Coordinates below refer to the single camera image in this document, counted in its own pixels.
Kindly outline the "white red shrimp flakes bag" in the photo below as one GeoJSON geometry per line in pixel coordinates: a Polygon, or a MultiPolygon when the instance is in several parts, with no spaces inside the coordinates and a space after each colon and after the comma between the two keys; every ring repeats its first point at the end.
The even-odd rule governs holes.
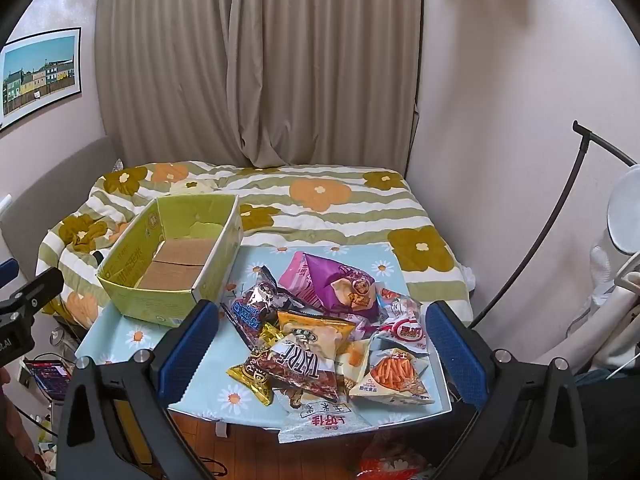
{"type": "Polygon", "coordinates": [[[420,304],[409,296],[386,288],[382,283],[376,283],[375,286],[380,324],[373,336],[416,356],[427,354],[426,331],[419,320],[420,304]]]}

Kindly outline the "white round lamp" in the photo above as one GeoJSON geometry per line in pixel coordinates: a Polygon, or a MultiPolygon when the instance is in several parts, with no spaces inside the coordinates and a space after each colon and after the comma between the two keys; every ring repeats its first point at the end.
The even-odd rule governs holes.
{"type": "Polygon", "coordinates": [[[619,252],[633,255],[640,246],[640,168],[631,166],[612,189],[606,210],[608,235],[619,252]]]}

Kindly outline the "purple bread snack bag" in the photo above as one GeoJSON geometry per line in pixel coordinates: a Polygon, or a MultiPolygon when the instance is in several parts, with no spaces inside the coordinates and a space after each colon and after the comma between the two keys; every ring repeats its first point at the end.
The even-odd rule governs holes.
{"type": "Polygon", "coordinates": [[[375,280],[353,266],[308,252],[296,252],[279,285],[328,315],[378,317],[375,280]]]}

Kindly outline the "oreo style cookie bag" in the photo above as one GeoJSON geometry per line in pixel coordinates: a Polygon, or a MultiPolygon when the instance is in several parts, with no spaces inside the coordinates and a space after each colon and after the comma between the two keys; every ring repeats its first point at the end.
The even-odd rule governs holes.
{"type": "Polygon", "coordinates": [[[258,339],[267,323],[279,326],[279,312],[302,312],[307,305],[280,287],[266,266],[260,266],[255,284],[240,296],[224,300],[221,307],[247,348],[254,350],[262,345],[258,339]]]}

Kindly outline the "grey white snack bag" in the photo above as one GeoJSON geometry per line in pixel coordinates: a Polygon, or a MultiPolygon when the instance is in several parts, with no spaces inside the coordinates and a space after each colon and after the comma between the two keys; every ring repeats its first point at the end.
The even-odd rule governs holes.
{"type": "Polygon", "coordinates": [[[331,402],[302,389],[276,389],[274,398],[285,410],[278,433],[280,444],[362,434],[373,429],[347,402],[331,402]]]}

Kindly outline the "smartphone with red screen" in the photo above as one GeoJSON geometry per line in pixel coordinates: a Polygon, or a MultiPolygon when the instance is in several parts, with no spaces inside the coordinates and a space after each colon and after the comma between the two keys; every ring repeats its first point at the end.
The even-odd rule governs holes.
{"type": "Polygon", "coordinates": [[[24,367],[37,387],[51,401],[63,402],[72,375],[60,360],[25,360],[24,367]]]}

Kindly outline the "gold chocolate pillows bag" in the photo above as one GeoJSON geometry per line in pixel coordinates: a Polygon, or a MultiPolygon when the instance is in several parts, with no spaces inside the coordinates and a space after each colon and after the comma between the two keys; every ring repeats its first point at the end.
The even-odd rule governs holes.
{"type": "Polygon", "coordinates": [[[266,356],[270,348],[281,338],[282,333],[276,326],[265,323],[246,360],[227,370],[229,377],[249,388],[250,392],[265,406],[272,403],[273,391],[269,382],[269,374],[258,366],[258,360],[266,356]]]}

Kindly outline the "beige curtain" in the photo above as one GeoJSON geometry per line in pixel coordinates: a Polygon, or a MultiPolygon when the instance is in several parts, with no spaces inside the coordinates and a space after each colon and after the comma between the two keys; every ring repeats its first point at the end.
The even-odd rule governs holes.
{"type": "Polygon", "coordinates": [[[101,116],[128,164],[405,172],[423,0],[98,0],[101,116]]]}

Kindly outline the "orange cheese stick bag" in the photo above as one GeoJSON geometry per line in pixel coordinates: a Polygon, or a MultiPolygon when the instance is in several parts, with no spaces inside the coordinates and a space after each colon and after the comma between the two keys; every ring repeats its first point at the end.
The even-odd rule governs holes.
{"type": "Polygon", "coordinates": [[[430,364],[427,356],[414,356],[401,348],[373,351],[367,374],[349,390],[349,397],[387,405],[433,404],[422,378],[430,364]]]}

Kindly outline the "framed houses picture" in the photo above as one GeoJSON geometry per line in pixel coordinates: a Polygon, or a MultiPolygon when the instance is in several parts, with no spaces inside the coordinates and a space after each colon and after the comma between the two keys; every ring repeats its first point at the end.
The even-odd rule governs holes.
{"type": "Polygon", "coordinates": [[[38,32],[1,50],[1,129],[81,94],[81,28],[38,32]]]}

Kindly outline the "brown wafer snack bag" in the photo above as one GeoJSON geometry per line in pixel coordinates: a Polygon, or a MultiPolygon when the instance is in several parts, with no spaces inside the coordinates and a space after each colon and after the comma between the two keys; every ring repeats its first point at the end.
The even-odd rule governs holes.
{"type": "Polygon", "coordinates": [[[258,370],[331,402],[338,400],[335,357],[340,338],[296,328],[254,357],[258,370]]]}

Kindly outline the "cream muffin cake bag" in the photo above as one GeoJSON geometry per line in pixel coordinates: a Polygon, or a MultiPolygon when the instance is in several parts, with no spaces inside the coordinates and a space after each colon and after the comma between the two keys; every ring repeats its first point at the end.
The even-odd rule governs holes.
{"type": "Polygon", "coordinates": [[[352,388],[367,373],[370,352],[370,340],[349,341],[344,351],[336,357],[336,374],[347,389],[352,388]]]}

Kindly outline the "green cardboard box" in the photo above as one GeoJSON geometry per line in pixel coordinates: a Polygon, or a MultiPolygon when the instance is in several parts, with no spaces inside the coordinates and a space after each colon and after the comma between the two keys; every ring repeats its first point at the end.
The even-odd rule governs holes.
{"type": "Polygon", "coordinates": [[[216,302],[243,238],[238,196],[166,195],[149,202],[98,269],[120,314],[176,327],[216,302]]]}

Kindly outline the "black floor lamp stand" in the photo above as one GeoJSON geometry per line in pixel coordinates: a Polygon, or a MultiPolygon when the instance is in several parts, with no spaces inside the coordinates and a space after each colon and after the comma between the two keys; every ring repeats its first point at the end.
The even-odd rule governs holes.
{"type": "Polygon", "coordinates": [[[514,283],[520,278],[522,273],[528,267],[529,263],[533,260],[538,252],[539,248],[541,248],[542,243],[546,240],[553,226],[555,225],[556,220],[558,220],[559,215],[564,208],[566,201],[568,200],[568,196],[570,196],[570,192],[574,188],[575,182],[578,178],[579,171],[582,169],[582,164],[586,158],[586,155],[589,151],[591,144],[596,144],[602,150],[608,152],[608,154],[614,156],[620,162],[625,164],[627,167],[633,167],[637,165],[637,162],[622,151],[620,148],[602,138],[597,133],[588,129],[584,125],[582,125],[577,120],[574,120],[572,125],[572,130],[574,133],[577,133],[580,136],[580,143],[578,146],[578,151],[576,154],[576,158],[572,169],[570,170],[570,174],[562,188],[562,192],[556,201],[552,211],[549,214],[549,218],[546,223],[542,227],[540,233],[535,238],[533,245],[530,246],[529,250],[526,252],[525,256],[506,280],[506,282],[502,285],[502,287],[495,294],[494,298],[492,298],[488,304],[480,311],[479,314],[475,315],[474,320],[471,322],[470,327],[475,328],[480,322],[486,318],[488,313],[498,304],[498,302],[504,297],[504,295],[511,289],[514,283]]]}

